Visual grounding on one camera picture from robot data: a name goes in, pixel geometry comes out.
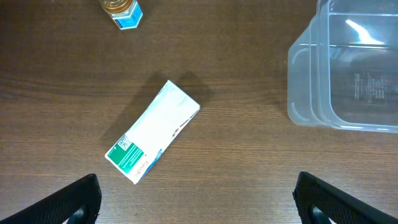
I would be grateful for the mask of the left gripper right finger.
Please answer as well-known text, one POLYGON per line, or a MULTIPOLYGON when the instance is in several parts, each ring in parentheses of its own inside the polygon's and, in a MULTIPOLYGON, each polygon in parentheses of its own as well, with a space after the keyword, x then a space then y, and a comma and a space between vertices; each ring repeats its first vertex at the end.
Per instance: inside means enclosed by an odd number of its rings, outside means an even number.
POLYGON ((397 224, 397 219, 308 172, 298 175, 293 197, 302 223, 397 224))

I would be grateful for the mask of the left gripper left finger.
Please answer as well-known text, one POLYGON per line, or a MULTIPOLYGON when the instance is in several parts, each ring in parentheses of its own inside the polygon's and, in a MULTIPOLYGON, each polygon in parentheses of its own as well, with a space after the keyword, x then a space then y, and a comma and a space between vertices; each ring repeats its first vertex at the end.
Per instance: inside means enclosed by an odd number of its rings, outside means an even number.
POLYGON ((95 223, 100 212, 101 199, 101 188, 96 174, 88 174, 1 220, 1 224, 95 223))

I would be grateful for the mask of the gold lid small jar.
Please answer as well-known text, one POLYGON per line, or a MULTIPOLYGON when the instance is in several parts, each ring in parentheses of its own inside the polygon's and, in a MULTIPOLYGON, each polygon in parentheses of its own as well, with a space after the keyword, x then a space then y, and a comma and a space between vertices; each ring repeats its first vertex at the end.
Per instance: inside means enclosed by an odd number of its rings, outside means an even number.
POLYGON ((137 0, 99 0, 99 3, 120 30, 137 28, 143 17, 137 0))

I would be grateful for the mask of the white green medicine box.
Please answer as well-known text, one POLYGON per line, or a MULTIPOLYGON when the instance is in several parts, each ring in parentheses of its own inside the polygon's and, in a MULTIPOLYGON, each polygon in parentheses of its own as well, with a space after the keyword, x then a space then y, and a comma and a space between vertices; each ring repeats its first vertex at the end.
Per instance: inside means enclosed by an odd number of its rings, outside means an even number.
POLYGON ((137 184, 199 111, 200 105, 169 80, 104 157, 137 184))

